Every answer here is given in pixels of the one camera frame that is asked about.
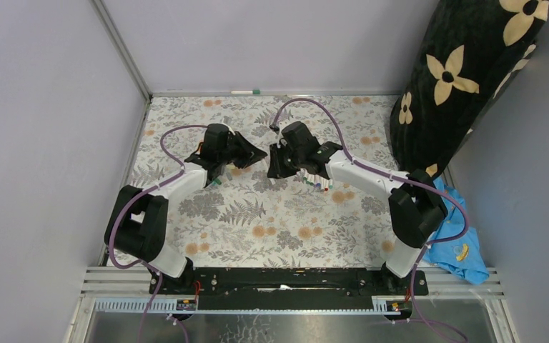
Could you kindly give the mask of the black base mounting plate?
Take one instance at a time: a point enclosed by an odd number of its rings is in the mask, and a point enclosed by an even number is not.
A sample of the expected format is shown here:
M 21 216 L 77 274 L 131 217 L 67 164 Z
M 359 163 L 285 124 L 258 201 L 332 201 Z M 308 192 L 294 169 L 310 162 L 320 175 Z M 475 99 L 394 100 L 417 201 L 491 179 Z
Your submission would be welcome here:
M 373 298 L 427 296 L 424 272 L 399 278 L 366 268 L 195 267 L 181 277 L 151 273 L 150 294 L 189 296 L 200 310 L 370 310 Z

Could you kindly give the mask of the aluminium frame rails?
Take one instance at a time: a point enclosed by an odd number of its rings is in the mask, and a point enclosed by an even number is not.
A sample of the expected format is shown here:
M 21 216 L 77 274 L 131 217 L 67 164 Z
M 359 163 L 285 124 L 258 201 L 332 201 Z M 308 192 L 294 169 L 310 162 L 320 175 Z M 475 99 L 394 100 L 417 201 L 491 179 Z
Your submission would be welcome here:
M 433 267 L 422 268 L 415 276 L 402 279 L 379 269 L 366 268 L 197 267 L 180 278 L 165 277 L 158 287 L 157 274 L 144 267 L 90 267 L 81 291 L 84 294 L 148 295 L 157 289 L 160 294 L 167 295 L 194 292 L 230 295 L 243 289 L 261 292 L 334 290 L 351 296 L 404 297 L 413 293 L 416 297 L 502 299 L 504 292 L 498 273 L 494 269 L 488 271 L 490 276 L 485 282 L 473 285 Z

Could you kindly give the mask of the black floral cushion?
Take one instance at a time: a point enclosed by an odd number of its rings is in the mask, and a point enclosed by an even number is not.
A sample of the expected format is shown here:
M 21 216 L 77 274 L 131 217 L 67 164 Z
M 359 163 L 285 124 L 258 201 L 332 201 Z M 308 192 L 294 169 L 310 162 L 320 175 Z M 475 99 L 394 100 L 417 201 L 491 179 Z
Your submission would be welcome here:
M 390 115 L 403 171 L 438 177 L 536 47 L 548 1 L 439 1 Z

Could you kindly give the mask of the white marker on ledge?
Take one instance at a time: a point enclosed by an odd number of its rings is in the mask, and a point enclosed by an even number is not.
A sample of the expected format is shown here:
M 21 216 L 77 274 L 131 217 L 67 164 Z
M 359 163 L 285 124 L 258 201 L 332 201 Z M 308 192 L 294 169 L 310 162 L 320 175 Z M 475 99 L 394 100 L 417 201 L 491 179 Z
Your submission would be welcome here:
M 250 90 L 233 90 L 230 92 L 231 95 L 260 95 L 261 91 L 259 89 L 250 89 Z

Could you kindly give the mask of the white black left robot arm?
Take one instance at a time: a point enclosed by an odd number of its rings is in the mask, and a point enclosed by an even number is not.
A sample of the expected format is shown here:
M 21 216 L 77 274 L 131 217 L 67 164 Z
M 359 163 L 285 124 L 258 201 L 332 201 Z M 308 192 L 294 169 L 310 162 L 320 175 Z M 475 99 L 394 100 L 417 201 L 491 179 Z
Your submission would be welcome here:
M 166 275 L 166 285 L 183 294 L 193 284 L 191 262 L 166 245 L 169 207 L 211 185 L 228 165 L 245 169 L 267 157 L 267 152 L 251 144 L 240 132 L 226 124 L 202 127 L 204 137 L 185 160 L 175 159 L 181 169 L 146 189 L 126 185 L 117 195 L 104 234 L 113 265 L 125 269 L 115 257 L 120 251 L 135 258 L 128 267 L 144 264 Z

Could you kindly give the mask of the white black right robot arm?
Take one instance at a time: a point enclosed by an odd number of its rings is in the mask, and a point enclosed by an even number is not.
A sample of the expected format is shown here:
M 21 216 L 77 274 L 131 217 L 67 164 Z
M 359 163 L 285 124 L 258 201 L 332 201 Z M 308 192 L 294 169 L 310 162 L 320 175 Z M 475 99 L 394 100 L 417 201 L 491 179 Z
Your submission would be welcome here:
M 447 216 L 445 203 L 429 175 L 420 170 L 408 174 L 383 169 L 358 159 L 340 144 L 319 142 L 300 121 L 282 127 L 273 124 L 270 129 L 277 133 L 277 140 L 269 147 L 269 178 L 307 172 L 311 177 L 349 184 L 386 203 L 395 245 L 385 260 L 387 270 L 381 283 L 391 294 L 406 289 L 421 251 Z

